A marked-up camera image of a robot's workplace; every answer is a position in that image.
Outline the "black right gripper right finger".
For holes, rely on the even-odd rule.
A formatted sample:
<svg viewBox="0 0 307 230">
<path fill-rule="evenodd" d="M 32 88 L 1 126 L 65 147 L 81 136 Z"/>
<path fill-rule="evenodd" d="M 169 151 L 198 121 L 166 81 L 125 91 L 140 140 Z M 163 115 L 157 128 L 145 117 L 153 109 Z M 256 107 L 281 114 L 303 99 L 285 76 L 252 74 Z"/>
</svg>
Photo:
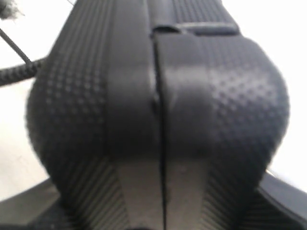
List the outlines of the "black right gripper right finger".
<svg viewBox="0 0 307 230">
<path fill-rule="evenodd" d="M 285 83 L 219 0 L 148 2 L 163 122 L 168 230 L 304 230 L 306 195 L 266 173 Z"/>
</svg>

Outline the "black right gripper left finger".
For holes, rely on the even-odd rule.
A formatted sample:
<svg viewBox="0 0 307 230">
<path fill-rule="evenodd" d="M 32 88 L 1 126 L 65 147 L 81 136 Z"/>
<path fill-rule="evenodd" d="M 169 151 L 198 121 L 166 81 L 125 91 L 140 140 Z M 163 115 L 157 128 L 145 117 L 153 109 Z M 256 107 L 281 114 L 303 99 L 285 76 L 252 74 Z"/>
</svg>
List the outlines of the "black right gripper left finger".
<svg viewBox="0 0 307 230">
<path fill-rule="evenodd" d="M 49 55 L 0 71 L 49 179 L 0 204 L 3 230 L 163 230 L 149 0 L 78 0 Z"/>
</svg>

